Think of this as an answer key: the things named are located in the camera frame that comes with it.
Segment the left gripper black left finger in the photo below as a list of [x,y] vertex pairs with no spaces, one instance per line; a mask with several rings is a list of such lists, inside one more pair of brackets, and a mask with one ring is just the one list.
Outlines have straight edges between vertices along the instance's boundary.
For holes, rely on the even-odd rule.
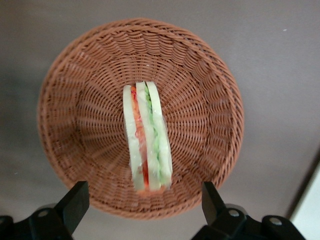
[[79,181],[54,207],[41,208],[29,217],[32,239],[72,240],[89,206],[88,182]]

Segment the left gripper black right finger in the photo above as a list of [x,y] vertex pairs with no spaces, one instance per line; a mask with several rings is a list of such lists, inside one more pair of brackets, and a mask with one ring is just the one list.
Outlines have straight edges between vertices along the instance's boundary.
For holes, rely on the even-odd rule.
[[245,214],[227,207],[212,182],[202,184],[202,210],[207,224],[194,236],[195,240],[250,240],[244,233]]

